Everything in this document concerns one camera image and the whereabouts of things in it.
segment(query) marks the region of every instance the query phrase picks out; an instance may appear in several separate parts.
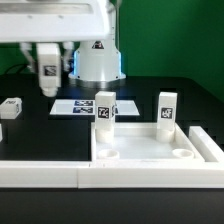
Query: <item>white plastic tray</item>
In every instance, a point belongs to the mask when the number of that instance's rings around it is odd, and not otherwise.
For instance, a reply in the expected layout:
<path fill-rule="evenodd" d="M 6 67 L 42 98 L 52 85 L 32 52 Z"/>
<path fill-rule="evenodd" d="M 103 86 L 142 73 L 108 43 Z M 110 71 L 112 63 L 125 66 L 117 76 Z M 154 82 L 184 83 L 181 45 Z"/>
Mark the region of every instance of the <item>white plastic tray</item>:
<path fill-rule="evenodd" d="M 92 159 L 116 159 L 122 162 L 127 160 L 148 162 L 205 161 L 177 124 L 175 124 L 174 141 L 171 143 L 157 141 L 156 130 L 156 123 L 116 123 L 114 141 L 111 144 L 106 144 L 96 141 L 95 124 L 92 123 Z M 180 150 L 190 152 L 192 157 L 184 153 L 176 156 L 174 152 Z"/>

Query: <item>green background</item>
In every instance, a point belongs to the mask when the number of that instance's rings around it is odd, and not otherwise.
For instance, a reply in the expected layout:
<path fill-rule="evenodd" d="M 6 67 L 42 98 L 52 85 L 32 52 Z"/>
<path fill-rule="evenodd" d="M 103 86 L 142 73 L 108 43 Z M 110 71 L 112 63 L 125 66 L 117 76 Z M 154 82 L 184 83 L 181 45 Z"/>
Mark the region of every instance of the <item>green background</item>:
<path fill-rule="evenodd" d="M 120 51 L 128 76 L 191 78 L 224 102 L 223 0 L 123 0 Z M 0 45 L 0 73 L 24 62 Z"/>

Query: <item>white block with marker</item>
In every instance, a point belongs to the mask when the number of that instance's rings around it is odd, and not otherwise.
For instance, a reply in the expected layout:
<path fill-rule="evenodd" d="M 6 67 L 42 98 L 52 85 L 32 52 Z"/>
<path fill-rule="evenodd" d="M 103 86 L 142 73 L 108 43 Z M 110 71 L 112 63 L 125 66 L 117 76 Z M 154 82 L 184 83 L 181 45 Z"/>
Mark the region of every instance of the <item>white block with marker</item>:
<path fill-rule="evenodd" d="M 116 93 L 100 91 L 96 94 L 95 103 L 96 140 L 110 143 L 114 137 Z"/>
<path fill-rule="evenodd" d="M 156 135 L 160 142 L 168 143 L 174 140 L 176 105 L 177 93 L 160 93 Z"/>
<path fill-rule="evenodd" d="M 22 111 L 20 98 L 8 98 L 0 105 L 1 119 L 16 119 Z"/>

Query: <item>circular recess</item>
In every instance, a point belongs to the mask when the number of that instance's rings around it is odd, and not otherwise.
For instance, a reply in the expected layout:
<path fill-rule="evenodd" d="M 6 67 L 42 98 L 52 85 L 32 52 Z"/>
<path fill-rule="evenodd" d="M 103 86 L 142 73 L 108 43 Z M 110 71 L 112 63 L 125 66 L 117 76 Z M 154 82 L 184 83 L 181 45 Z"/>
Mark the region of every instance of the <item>circular recess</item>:
<path fill-rule="evenodd" d="M 174 149 L 173 155 L 179 159 L 193 159 L 194 153 L 188 149 Z"/>
<path fill-rule="evenodd" d="M 98 152 L 98 159 L 119 159 L 120 153 L 112 149 L 104 149 Z"/>

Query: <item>black tabletop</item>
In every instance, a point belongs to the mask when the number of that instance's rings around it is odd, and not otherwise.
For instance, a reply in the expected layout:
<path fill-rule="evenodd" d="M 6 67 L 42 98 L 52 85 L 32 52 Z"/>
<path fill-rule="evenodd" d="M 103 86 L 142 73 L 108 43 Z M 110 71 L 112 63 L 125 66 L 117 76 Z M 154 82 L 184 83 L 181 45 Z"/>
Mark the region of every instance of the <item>black tabletop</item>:
<path fill-rule="evenodd" d="M 0 103 L 22 98 L 16 120 L 1 120 L 0 160 L 89 161 L 93 116 L 50 116 L 55 99 L 94 99 L 99 89 L 63 80 L 56 98 L 42 95 L 36 76 L 0 76 Z M 134 100 L 140 116 L 117 122 L 156 122 L 161 91 L 177 92 L 176 122 L 188 135 L 202 126 L 224 150 L 224 103 L 185 78 L 128 77 L 113 86 L 117 100 Z M 0 223 L 223 223 L 222 189 L 0 189 Z"/>

